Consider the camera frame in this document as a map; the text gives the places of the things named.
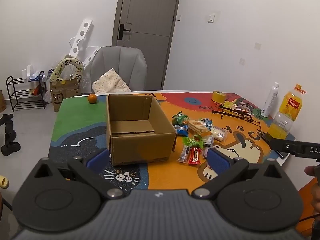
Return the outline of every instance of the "plastic bottle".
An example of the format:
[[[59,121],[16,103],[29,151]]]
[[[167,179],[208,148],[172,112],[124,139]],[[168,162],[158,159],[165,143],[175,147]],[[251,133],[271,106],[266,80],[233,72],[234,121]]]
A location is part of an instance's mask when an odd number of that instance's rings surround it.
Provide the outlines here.
[[[303,93],[306,92],[301,90],[299,84],[296,84],[296,86],[284,96],[279,112],[276,114],[268,131],[273,138],[286,138],[302,107]]]
[[[275,85],[270,89],[269,95],[267,97],[266,102],[264,103],[263,109],[261,111],[261,115],[264,117],[268,117],[273,105],[275,104],[276,97],[278,95],[279,83],[275,83]]]

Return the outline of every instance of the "door handle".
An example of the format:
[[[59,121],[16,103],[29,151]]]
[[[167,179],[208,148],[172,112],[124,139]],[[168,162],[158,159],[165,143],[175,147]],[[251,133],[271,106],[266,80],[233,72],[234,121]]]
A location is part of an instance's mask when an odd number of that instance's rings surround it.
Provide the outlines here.
[[[124,28],[124,24],[120,24],[120,29],[119,29],[119,41],[122,41],[123,39],[123,32],[130,32],[131,30],[127,30]]]

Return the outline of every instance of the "polka dot pillow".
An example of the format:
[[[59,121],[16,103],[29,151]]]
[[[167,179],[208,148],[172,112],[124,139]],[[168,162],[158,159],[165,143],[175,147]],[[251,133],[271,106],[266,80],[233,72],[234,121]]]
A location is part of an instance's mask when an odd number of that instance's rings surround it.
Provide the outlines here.
[[[92,89],[96,94],[131,92],[113,68],[103,74],[96,82],[93,82]]]

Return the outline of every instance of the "gray door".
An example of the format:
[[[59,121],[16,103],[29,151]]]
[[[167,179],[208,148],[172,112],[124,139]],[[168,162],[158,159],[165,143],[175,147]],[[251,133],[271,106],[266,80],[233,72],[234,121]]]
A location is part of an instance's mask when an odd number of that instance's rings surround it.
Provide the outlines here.
[[[117,46],[142,51],[148,67],[146,90],[162,89],[177,4],[178,0],[123,0]]]

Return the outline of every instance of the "smartphone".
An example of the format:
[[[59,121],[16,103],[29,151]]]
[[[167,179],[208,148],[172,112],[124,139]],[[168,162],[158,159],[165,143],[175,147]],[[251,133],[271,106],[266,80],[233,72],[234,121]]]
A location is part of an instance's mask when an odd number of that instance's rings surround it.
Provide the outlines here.
[[[269,134],[269,133],[263,133],[262,135],[261,135],[261,138],[262,138],[262,140],[264,140],[268,145],[270,145],[270,141],[271,141],[271,139],[272,139],[272,136]],[[279,151],[275,151],[279,156],[280,156],[280,158],[281,159],[283,159],[284,160],[284,158],[286,158],[287,157],[287,155],[289,154],[289,153],[284,153],[284,152],[279,152]]]

